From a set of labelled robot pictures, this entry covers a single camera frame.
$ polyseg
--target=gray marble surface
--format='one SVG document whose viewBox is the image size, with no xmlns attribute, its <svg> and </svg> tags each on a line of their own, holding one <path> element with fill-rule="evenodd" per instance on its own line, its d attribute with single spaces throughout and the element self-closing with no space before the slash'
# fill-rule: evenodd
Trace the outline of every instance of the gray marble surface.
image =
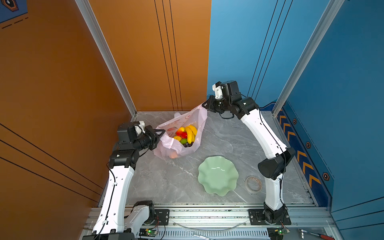
<svg viewBox="0 0 384 240">
<path fill-rule="evenodd" d="M 271 112 L 262 112 L 266 122 L 283 141 L 281 129 L 275 124 Z M 156 128 L 172 119 L 174 112 L 138 112 L 136 121 L 145 121 L 146 125 Z M 224 197 L 208 194 L 197 180 L 199 165 L 210 156 L 223 156 L 231 160 L 239 179 L 237 187 Z M 162 160 L 152 151 L 142 156 L 132 178 L 127 204 L 140 200 L 153 200 L 158 204 L 173 203 L 252 203 L 261 204 L 265 200 L 264 177 L 257 164 L 264 160 L 265 154 L 251 131 L 236 117 L 222 119 L 219 114 L 208 112 L 208 118 L 198 150 L 188 156 Z M 284 174 L 283 198 L 288 204 L 312 204 L 306 186 L 291 162 Z M 256 176 L 263 184 L 256 194 L 250 194 L 245 188 L 248 176 Z"/>
</svg>

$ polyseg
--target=black line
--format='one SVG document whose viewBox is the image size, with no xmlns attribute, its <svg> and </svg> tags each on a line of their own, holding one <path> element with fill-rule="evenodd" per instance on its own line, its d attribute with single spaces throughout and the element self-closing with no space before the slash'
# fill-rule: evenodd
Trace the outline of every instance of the black line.
<svg viewBox="0 0 384 240">
<path fill-rule="evenodd" d="M 6 28 L 6 27 L 8 27 L 8 26 L 11 26 L 12 24 L 10 24 L 10 25 L 7 25 L 7 26 L 4 26 L 4 27 L 2 27 L 1 29 L 3 29 L 3 28 Z"/>
<path fill-rule="evenodd" d="M 167 61 L 166 61 L 166 54 L 165 54 L 165 52 L 164 52 L 164 45 L 163 45 L 163 38 L 161 37 L 159 15 L 158 15 L 158 13 L 157 13 L 156 1 L 153 0 L 153 2 L 155 3 L 155 10 L 156 10 L 156 15 L 157 15 L 157 23 L 159 24 L 159 32 L 160 32 L 161 46 L 163 47 L 164 62 L 165 62 L 165 64 L 166 64 L 166 71 L 167 71 L 168 85 L 169 85 L 169 93 L 170 93 L 170 99 L 171 99 L 171 101 L 172 101 L 172 109 L 173 109 L 173 111 L 175 111 L 175 107 L 173 106 L 172 91 L 171 91 L 171 89 L 170 89 L 170 82 L 169 82 L 168 68 L 167 68 Z"/>
<path fill-rule="evenodd" d="M 262 52 L 263 52 L 263 48 L 264 48 L 264 44 L 265 44 L 265 40 L 266 40 L 266 37 L 267 37 L 268 32 L 269 32 L 269 27 L 271 26 L 271 23 L 272 23 L 273 15 L 275 14 L 275 10 L 276 10 L 276 6 L 277 6 L 277 2 L 278 2 L 278 1 L 279 1 L 279 0 L 276 1 L 276 5 L 275 5 L 275 8 L 274 8 L 273 13 L 272 13 L 271 21 L 269 22 L 268 30 L 267 30 L 267 32 L 266 32 L 266 34 L 265 34 L 265 38 L 264 38 L 264 42 L 263 42 L 263 46 L 262 46 L 262 49 L 260 50 L 260 55 L 259 55 L 259 59 L 257 60 L 257 64 L 256 64 L 256 67 L 255 67 L 255 71 L 253 72 L 253 77 L 252 77 L 251 84 L 249 85 L 249 89 L 248 89 L 247 97 L 248 97 L 249 91 L 251 90 L 251 86 L 252 86 L 253 78 L 255 77 L 255 73 L 256 73 L 257 65 L 259 65 L 259 61 L 260 61 L 260 57 L 261 57 Z"/>
<path fill-rule="evenodd" d="M 266 66 L 266 68 L 265 68 L 265 72 L 264 72 L 264 75 L 263 75 L 262 81 L 260 82 L 260 86 L 259 86 L 259 89 L 257 90 L 256 96 L 255 96 L 255 100 L 256 100 L 256 98 L 257 98 L 257 95 L 259 94 L 260 88 L 261 88 L 261 86 L 262 86 L 262 84 L 263 84 L 263 80 L 264 80 L 264 77 L 265 77 L 265 73 L 266 73 L 266 71 L 268 70 L 268 67 L 269 67 L 269 63 L 271 62 L 271 59 L 272 59 L 273 53 L 274 53 L 274 51 L 275 51 L 275 48 L 276 48 L 277 42 L 279 41 L 279 37 L 280 37 L 280 34 L 281 34 L 282 30 L 283 30 L 283 27 L 284 27 L 284 23 L 285 23 L 285 20 L 287 19 L 287 16 L 288 16 L 289 10 L 291 9 L 292 3 L 293 3 L 293 0 L 291 1 L 291 5 L 289 5 L 289 8 L 288 8 L 288 12 L 287 12 L 287 15 L 285 15 L 285 19 L 284 19 L 283 25 L 282 25 L 282 27 L 281 27 L 281 29 L 280 29 L 280 33 L 279 33 L 279 36 L 277 37 L 277 40 L 276 40 L 275 46 L 273 47 L 273 51 L 272 51 L 271 57 L 269 58 L 269 61 L 268 61 L 268 65 L 267 65 L 267 66 Z"/>
<path fill-rule="evenodd" d="M 275 35 L 275 31 L 276 31 L 277 25 L 279 24 L 279 20 L 280 20 L 280 17 L 281 17 L 281 13 L 283 12 L 283 9 L 284 9 L 284 6 L 285 6 L 285 2 L 286 2 L 286 0 L 284 0 L 284 4 L 283 4 L 283 7 L 281 8 L 281 11 L 280 11 L 280 14 L 279 14 L 279 18 L 277 19 L 276 26 L 275 26 L 275 30 L 273 31 L 273 34 L 272 34 L 272 37 L 271 37 L 271 41 L 269 42 L 268 49 L 266 50 L 266 54 L 265 54 L 265 57 L 264 57 L 264 61 L 263 61 L 262 67 L 260 68 L 259 76 L 257 77 L 257 81 L 256 81 L 256 83 L 259 81 L 260 74 L 261 74 L 261 72 L 262 72 L 262 70 L 263 70 L 263 66 L 264 66 L 264 63 L 265 63 L 265 59 L 266 59 L 266 57 L 267 57 L 267 55 L 268 55 L 269 47 L 271 46 L 271 43 L 272 43 L 272 40 L 273 40 L 273 36 Z M 253 93 L 255 92 L 255 89 L 256 89 L 256 84 L 255 84 L 255 87 L 254 87 L 254 89 L 253 89 L 251 98 L 253 98 Z"/>
<path fill-rule="evenodd" d="M 177 80 L 179 81 L 180 103 L 181 103 L 181 110 L 183 110 L 183 101 L 181 100 L 181 88 L 180 88 L 179 66 L 178 66 L 178 64 L 177 64 L 175 30 L 173 29 L 172 8 L 171 8 L 171 6 L 170 6 L 170 0 L 169 0 L 169 9 L 170 9 L 170 19 L 171 19 L 171 22 L 172 22 L 173 43 L 174 43 L 174 45 L 175 45 L 176 68 L 177 68 Z"/>
<path fill-rule="evenodd" d="M 273 140 L 276 142 L 276 144 L 280 147 L 280 144 L 276 141 L 276 139 L 273 137 L 272 133 L 268 130 L 268 128 L 266 127 L 266 125 L 264 124 L 263 122 L 263 119 L 262 119 L 262 113 L 261 111 L 259 110 L 259 116 L 260 116 L 260 121 L 262 122 L 263 126 L 265 127 L 265 129 L 269 132 L 269 134 L 271 135 L 271 137 L 273 138 Z"/>
<path fill-rule="evenodd" d="M 43 176 L 41 176 L 41 175 L 39 175 L 39 174 L 37 174 L 37 173 L 35 173 L 35 172 L 32 172 L 31 170 L 26 169 L 25 167 L 22 167 L 22 166 L 20 166 L 20 165 L 14 163 L 14 162 L 11 162 L 11 161 L 9 161 L 9 160 L 3 158 L 3 157 L 0 157 L 0 158 L 3 159 L 4 161 L 7 161 L 7 162 L 9 162 L 9 163 L 12 163 L 12 164 L 15 165 L 15 166 L 18 166 L 19 168 L 22 168 L 22 169 L 24 169 L 24 170 L 27 170 L 27 171 L 30 172 L 30 173 L 33 173 L 33 174 L 35 174 L 35 175 L 37 175 L 37 176 L 39 176 L 39 177 L 42 177 L 42 178 L 44 178 L 44 179 L 46 179 L 46 180 L 48 180 L 48 181 L 50 181 L 50 182 L 53 182 L 54 184 L 57 184 L 57 185 L 59 185 L 59 186 L 61 186 L 61 187 L 64 187 L 63 185 L 61 185 L 61 184 L 59 184 L 59 183 L 57 183 L 57 182 L 54 182 L 54 181 L 52 181 L 52 180 L 50 180 L 50 179 L 48 179 L 48 178 L 46 178 L 46 177 L 43 177 Z M 86 197 L 86 198 L 88 198 L 89 200 L 92 200 L 92 201 L 94 201 L 94 202 L 97 202 L 97 201 L 95 201 L 95 200 L 93 200 L 93 199 L 91 199 L 91 198 L 89 198 L 89 197 L 87 197 L 87 196 L 84 196 L 83 194 L 78 193 L 78 192 L 76 192 L 76 191 L 74 191 L 74 190 L 72 190 L 72 189 L 69 189 L 69 188 L 67 188 L 67 187 L 64 187 L 64 188 L 65 188 L 65 189 L 68 189 L 69 191 L 72 191 L 72 192 L 74 192 L 74 193 L 77 193 L 77 194 L 79 194 L 79 195 L 81 195 L 81 196 L 83 196 L 83 197 Z"/>
<path fill-rule="evenodd" d="M 14 131 L 10 130 L 9 128 L 7 128 L 6 126 L 4 126 L 3 124 L 0 123 L 0 126 L 6 128 L 7 130 L 9 130 L 10 132 L 12 132 L 13 134 L 15 134 L 16 136 L 20 137 L 21 139 L 23 139 L 24 141 L 26 141 L 27 143 L 31 144 L 32 146 L 34 146 L 35 148 L 39 149 L 40 151 L 42 151 L 43 153 L 47 154 L 48 156 L 50 156 L 51 158 L 55 159 L 56 161 L 58 161 L 59 163 L 61 163 L 62 165 L 66 166 L 67 168 L 71 169 L 72 171 L 74 171 L 75 173 L 79 174 L 80 176 L 82 176 L 83 178 L 87 179 L 88 181 L 92 182 L 93 184 L 95 184 L 96 186 L 98 186 L 99 188 L 101 189 L 104 189 L 103 187 L 100 187 L 99 185 L 97 185 L 96 183 L 94 183 L 93 181 L 89 180 L 88 178 L 86 178 L 84 175 L 80 174 L 79 172 L 75 171 L 74 169 L 70 168 L 68 165 L 66 165 L 65 163 L 59 161 L 57 158 L 53 157 L 51 154 L 47 153 L 46 151 L 42 150 L 41 148 L 39 148 L 38 146 L 36 146 L 35 144 L 31 143 L 30 141 L 26 140 L 25 138 L 23 138 L 22 136 L 20 136 L 19 134 L 15 133 Z"/>
<path fill-rule="evenodd" d="M 366 216 L 366 215 L 370 215 L 370 214 L 376 214 L 376 213 L 378 213 L 378 212 L 384 212 L 384 210 L 377 211 L 377 212 L 371 212 L 371 213 L 368 213 L 368 214 L 362 214 L 362 215 L 358 215 L 358 216 L 354 216 L 354 217 L 343 218 L 343 219 L 340 219 L 340 220 L 336 220 L 335 222 L 337 222 L 337 221 L 343 221 L 343 220 L 347 220 L 347 219 L 351 219 L 351 218 L 355 218 L 355 217 Z"/>
<path fill-rule="evenodd" d="M 376 226 L 376 225 L 380 225 L 380 224 L 384 224 L 384 222 L 370 224 L 370 225 L 364 225 L 364 226 L 359 226 L 359 227 L 369 227 L 369 226 Z M 339 229 L 339 230 L 341 231 L 341 230 L 354 229 L 354 228 L 359 228 L 359 227 L 349 227 L 349 228 L 344 228 L 344 229 Z"/>
<path fill-rule="evenodd" d="M 345 208 L 343 208 L 343 209 L 339 209 L 339 210 L 333 211 L 332 213 L 337 212 L 337 211 L 340 211 L 340 210 L 348 209 L 348 208 L 350 208 L 350 207 L 355 207 L 355 206 L 358 206 L 358 205 L 361 205 L 361 204 L 366 204 L 367 202 L 376 201 L 376 200 L 379 200 L 379 199 L 382 199 L 382 198 L 384 198 L 384 197 L 379 197 L 379 198 L 372 199 L 372 200 L 369 200 L 369 201 L 366 201 L 366 202 L 362 202 L 362 203 L 355 204 L 355 205 L 352 205 L 352 206 L 349 206 L 349 207 L 345 207 Z"/>
<path fill-rule="evenodd" d="M 168 28 L 167 28 L 167 19 L 166 19 L 166 11 L 164 9 L 164 1 L 161 0 L 163 4 L 163 13 L 164 13 L 164 21 L 166 23 L 166 32 L 167 32 L 167 40 L 168 40 L 168 50 L 169 50 L 169 59 L 170 59 L 170 67 L 172 69 L 172 78 L 173 78 L 173 87 L 175 88 L 175 96 L 176 96 L 176 106 L 177 110 L 179 110 L 179 103 L 177 101 L 177 94 L 176 94 L 176 83 L 175 83 L 175 75 L 173 74 L 173 64 L 172 64 L 172 56 L 170 54 L 170 46 L 169 46 L 169 37 L 168 37 Z"/>
<path fill-rule="evenodd" d="M 10 19 L 4 20 L 4 21 L 2 21 L 2 22 L 0 22 L 0 23 L 9 21 L 9 20 L 11 20 L 11 19 L 17 18 L 17 17 L 22 16 L 22 15 L 27 14 L 27 13 L 28 13 L 28 12 L 26 12 L 26 13 L 22 13 L 22 14 L 20 14 L 20 15 L 14 16 L 14 17 L 12 17 L 12 18 L 10 18 Z"/>
<path fill-rule="evenodd" d="M 63 173 L 61 173 L 61 172 L 57 171 L 56 169 L 54 169 L 54 168 L 52 168 L 52 167 L 50 167 L 50 166 L 46 165 L 45 163 L 43 163 L 43 162 L 40 162 L 40 161 L 39 161 L 39 160 L 37 160 L 36 158 L 34 158 L 34 157 L 31 157 L 30 155 L 26 154 L 25 152 L 23 152 L 23 151 L 21 151 L 21 150 L 19 150 L 19 149 L 15 148 L 15 147 L 13 147 L 12 145 L 10 145 L 10 144 L 8 144 L 8 143 L 4 142 L 3 140 L 1 140 L 1 139 L 0 139 L 0 142 L 2 142 L 2 143 L 5 143 L 6 145 L 10 146 L 11 148 L 13 148 L 13 149 L 15 149 L 15 150 L 17 150 L 17 151 L 21 152 L 22 154 L 24 154 L 24 155 L 26 155 L 26 156 L 28 156 L 28 157 L 32 158 L 33 160 L 35 160 L 35 161 L 37 161 L 37 162 L 39 162 L 39 163 L 43 164 L 44 166 L 46 166 L 46 167 L 48 167 L 48 168 L 50 168 L 50 169 L 54 170 L 55 172 L 57 172 L 57 173 L 59 173 L 59 174 L 63 175 L 64 177 L 66 177 L 66 178 L 68 178 L 68 179 L 71 179 L 72 181 L 74 181 L 75 183 L 78 183 L 78 184 L 80 184 L 81 186 L 85 187 L 86 189 L 89 189 L 89 190 L 91 190 L 92 192 L 94 192 L 94 193 L 96 193 L 96 194 L 99 194 L 99 193 L 95 192 L 94 190 L 92 190 L 92 189 L 90 189 L 90 188 L 88 188 L 88 187 L 86 187 L 86 186 L 82 185 L 81 183 L 79 183 L 79 182 L 77 182 L 77 181 L 73 180 L 72 178 L 70 178 L 70 177 L 68 177 L 68 176 L 64 175 Z"/>
</svg>

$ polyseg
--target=banana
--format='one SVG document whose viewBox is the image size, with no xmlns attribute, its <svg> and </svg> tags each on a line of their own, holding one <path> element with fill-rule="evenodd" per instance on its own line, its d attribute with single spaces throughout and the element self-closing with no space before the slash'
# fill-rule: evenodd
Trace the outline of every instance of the banana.
<svg viewBox="0 0 384 240">
<path fill-rule="evenodd" d="M 185 128 L 185 131 L 187 132 L 188 136 L 187 136 L 187 141 L 188 143 L 190 144 L 192 142 L 192 138 L 195 136 L 192 132 L 192 130 L 189 128 L 189 127 L 186 127 Z"/>
<path fill-rule="evenodd" d="M 196 136 L 197 135 L 197 129 L 192 125 L 189 125 L 188 127 L 192 130 L 193 134 L 195 134 L 195 136 Z"/>
</svg>

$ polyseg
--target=orange wall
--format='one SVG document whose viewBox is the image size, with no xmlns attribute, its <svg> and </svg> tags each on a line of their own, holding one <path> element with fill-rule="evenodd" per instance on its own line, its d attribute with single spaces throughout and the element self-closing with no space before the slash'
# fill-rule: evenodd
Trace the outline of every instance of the orange wall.
<svg viewBox="0 0 384 240">
<path fill-rule="evenodd" d="M 130 115 L 75 1 L 27 4 L 28 19 L 0 28 L 2 238 L 76 239 Z"/>
<path fill-rule="evenodd" d="M 206 100 L 210 0 L 90 0 L 138 111 Z"/>
</svg>

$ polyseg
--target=plastic bag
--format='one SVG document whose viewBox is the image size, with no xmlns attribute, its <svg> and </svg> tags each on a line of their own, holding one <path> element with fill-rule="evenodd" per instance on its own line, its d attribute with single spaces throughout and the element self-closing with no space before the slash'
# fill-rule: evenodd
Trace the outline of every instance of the plastic bag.
<svg viewBox="0 0 384 240">
<path fill-rule="evenodd" d="M 201 142 L 201 135 L 207 119 L 207 110 L 201 105 L 195 107 L 191 111 L 180 115 L 175 113 L 175 118 L 163 124 L 160 124 L 157 129 L 164 129 L 166 132 L 160 138 L 160 142 L 153 150 L 155 156 L 161 159 L 177 158 L 194 153 L 199 147 Z M 187 127 L 193 125 L 197 129 L 197 135 L 192 146 L 184 147 L 178 140 L 173 137 L 180 127 Z"/>
</svg>

